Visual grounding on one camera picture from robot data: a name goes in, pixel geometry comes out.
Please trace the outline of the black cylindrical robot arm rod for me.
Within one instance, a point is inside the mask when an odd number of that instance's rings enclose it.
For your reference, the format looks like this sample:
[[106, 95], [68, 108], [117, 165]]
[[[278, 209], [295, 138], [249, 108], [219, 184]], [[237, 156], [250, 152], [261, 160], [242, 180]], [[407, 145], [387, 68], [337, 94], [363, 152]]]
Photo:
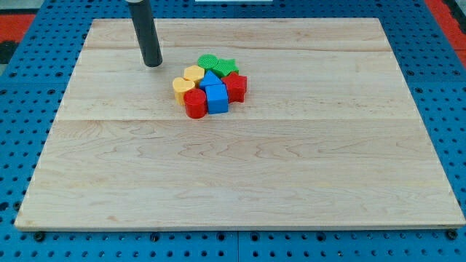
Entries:
[[162, 64], [162, 53], [149, 0], [127, 0], [143, 62], [148, 67]]

